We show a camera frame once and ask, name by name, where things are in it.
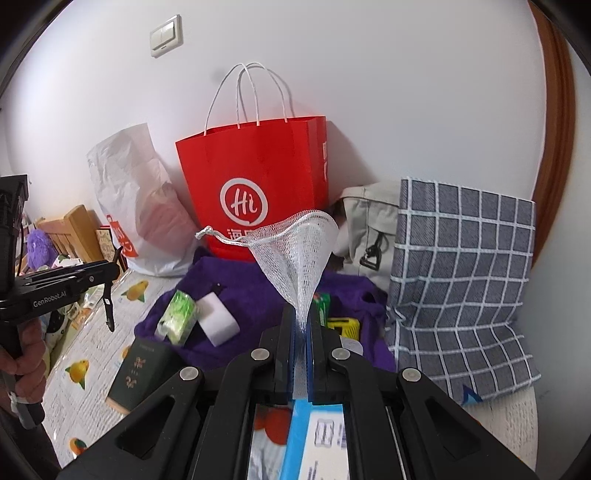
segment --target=paper bag handle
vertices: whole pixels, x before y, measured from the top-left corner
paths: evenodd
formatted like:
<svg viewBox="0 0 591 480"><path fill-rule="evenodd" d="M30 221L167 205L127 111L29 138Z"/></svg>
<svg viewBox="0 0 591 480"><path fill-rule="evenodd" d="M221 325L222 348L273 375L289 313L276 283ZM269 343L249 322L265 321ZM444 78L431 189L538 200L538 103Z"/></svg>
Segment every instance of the paper bag handle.
<svg viewBox="0 0 591 480"><path fill-rule="evenodd" d="M212 100L212 104L209 106L209 111L207 112L207 117L206 117L206 119L205 119L205 126L204 126L204 128L203 128L203 136L207 135L207 124L208 124L208 122L209 122L209 116L210 116L210 115L211 115L211 113L212 113L212 110L213 110L213 104L216 102L216 100L217 100L217 96L219 95L219 93L220 93L220 90L222 89L222 86L223 86L224 82L225 82L225 81L226 81L226 79L227 79L227 78L228 78L228 77L229 77L229 76L232 74L232 72L233 72L233 71L234 71L234 70L235 70L237 67L239 67L239 66L242 66L242 70L241 70L241 71L240 71L240 73L238 74L238 79L237 79L237 81L236 81L236 126L237 126L238 128L240 128L240 116L239 116L239 109L238 109L238 89L239 89L240 79L241 79L241 76L242 76L242 73L243 73L243 72L246 72L246 75L248 76L248 80L250 81L250 83L251 83L251 86L252 86L252 93L254 94L254 97L255 97L256 125L257 125L257 126L259 126L259 125L261 124L261 121L260 121L260 119L259 119L258 97L257 97L257 95L256 95L256 87L255 87L255 84L254 84L254 82L252 81L251 74L250 74L250 72L248 71L249 67L252 67L252 66L254 66L254 65L258 65L258 66L260 66L261 68L263 68L263 69L264 69L264 70L265 70L265 71L266 71L266 72L269 74L269 77L271 77L271 80L273 80L273 82L275 83L275 85L276 85L276 86L277 86L277 88L279 89L279 93L280 93L280 95L281 95L281 105L283 106L283 118L284 118L284 120L285 120L285 123L287 123L287 114L286 114L286 112L285 112L285 96L283 95L283 90L282 90L282 89L281 89L281 87L279 86L279 83L277 82L276 78L275 78L275 77L274 77L274 76L271 74L271 72L270 72L269 70L267 70L267 68L266 68L266 67L265 67L263 64L261 64L261 63L259 63L259 62L257 62L257 61L252 61L252 62L250 62L250 63L248 63L248 64L246 64L246 65L244 65L243 63L236 63L236 64L235 64L235 65L234 65L234 66L233 66L233 67L230 69L230 71L229 71L229 72L226 74L226 76L225 76L225 77L222 79L222 81L220 82L220 85L217 87L216 94L214 95L214 97L213 97L213 100Z"/></svg>
<svg viewBox="0 0 591 480"><path fill-rule="evenodd" d="M279 94L281 95L281 106L283 107L283 119L285 120L285 123L287 123L287 114L285 112L285 97L283 96L283 90L279 86L277 79L275 78L274 75L271 74L271 72L269 70L267 70L267 67L265 67L262 63L260 63L258 61L252 61L250 63L247 63L246 67L244 67L240 71L240 73L238 74L238 79L236 80L236 124L238 125L238 128L240 128L240 116L239 116L239 110L238 110L238 89L240 87L240 79L242 78L242 73L244 71L247 71L247 73L248 73L248 69L252 66L255 66L255 65L258 65L260 68L265 70L265 72L267 72L267 74L269 75L271 80L273 80L273 82L277 86L277 89L279 90ZM258 126L260 123L259 122L259 112L258 112L258 99L255 102L255 106L256 106L256 125Z"/></svg>
<svg viewBox="0 0 591 480"><path fill-rule="evenodd" d="M258 98L256 97L255 84L252 81L251 74L248 72L248 68L246 68L246 65L244 65L243 63L236 63L230 69L230 71L226 74L226 76L222 79L219 87L217 87L216 94L213 97L212 104L209 106L209 112L207 112L207 118L205 119L205 127L203 128L203 136L204 137L205 137L205 135L207 135L207 123L209 122L209 116L212 114L213 104L216 102L217 96L219 95L220 90L222 89L222 86L223 86L224 82L226 81L226 79L232 74L232 72L236 69L236 67L239 67L240 65L242 65L242 71L243 72L246 71L246 75L248 75L248 79L251 81L252 92L254 93L254 96L255 96L256 125L258 126L260 124L259 119L258 119ZM238 102L238 93L236 93L236 102Z"/></svg>

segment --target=hi logo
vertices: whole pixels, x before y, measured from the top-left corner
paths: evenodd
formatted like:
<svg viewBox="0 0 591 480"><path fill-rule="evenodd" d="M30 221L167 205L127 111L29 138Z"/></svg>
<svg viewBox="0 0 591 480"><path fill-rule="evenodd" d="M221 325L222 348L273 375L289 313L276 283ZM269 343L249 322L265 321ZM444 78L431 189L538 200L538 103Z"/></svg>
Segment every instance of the hi logo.
<svg viewBox="0 0 591 480"><path fill-rule="evenodd" d="M228 180L220 191L220 203L228 218L243 226L258 225L269 211L267 197L248 179Z"/></svg>

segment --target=orange logo on plastic bag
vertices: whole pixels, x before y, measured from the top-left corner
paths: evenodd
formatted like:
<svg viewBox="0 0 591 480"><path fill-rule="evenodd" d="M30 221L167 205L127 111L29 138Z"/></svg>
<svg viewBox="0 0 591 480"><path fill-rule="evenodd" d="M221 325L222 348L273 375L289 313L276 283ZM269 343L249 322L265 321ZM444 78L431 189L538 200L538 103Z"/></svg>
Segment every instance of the orange logo on plastic bag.
<svg viewBox="0 0 591 480"><path fill-rule="evenodd" d="M127 235L125 235L125 232L121 228L119 222L115 222L111 215L107 215L107 222L109 222L109 225L113 229L119 245L123 247L122 253L126 257L137 257L138 253L135 251L133 243L131 243L131 240L129 240Z"/></svg>

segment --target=white mesh bag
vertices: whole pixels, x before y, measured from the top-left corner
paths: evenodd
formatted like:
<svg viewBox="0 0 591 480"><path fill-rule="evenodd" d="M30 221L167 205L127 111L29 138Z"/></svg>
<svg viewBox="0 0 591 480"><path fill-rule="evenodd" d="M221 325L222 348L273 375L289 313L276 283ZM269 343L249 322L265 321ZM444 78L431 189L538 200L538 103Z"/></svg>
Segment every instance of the white mesh bag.
<svg viewBox="0 0 591 480"><path fill-rule="evenodd" d="M227 239L210 226L196 235L197 239L214 235L225 244L248 247L265 276L295 308L294 398L307 398L305 332L308 310L338 232L330 215L307 210L235 240Z"/></svg>

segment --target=human hand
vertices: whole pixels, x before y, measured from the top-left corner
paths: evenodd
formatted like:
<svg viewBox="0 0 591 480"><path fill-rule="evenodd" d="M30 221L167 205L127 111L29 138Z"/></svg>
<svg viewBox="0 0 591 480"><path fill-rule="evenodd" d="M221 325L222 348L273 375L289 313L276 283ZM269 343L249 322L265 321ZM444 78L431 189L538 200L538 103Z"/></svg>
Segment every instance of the human hand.
<svg viewBox="0 0 591 480"><path fill-rule="evenodd" d="M16 394L26 398L30 403L38 403L45 393L45 342L41 338L41 321L30 320L20 332L22 356L14 359L3 349L0 349L0 370L11 375L21 375L15 386ZM10 403L6 402L6 395L1 395L0 406L10 412Z"/></svg>

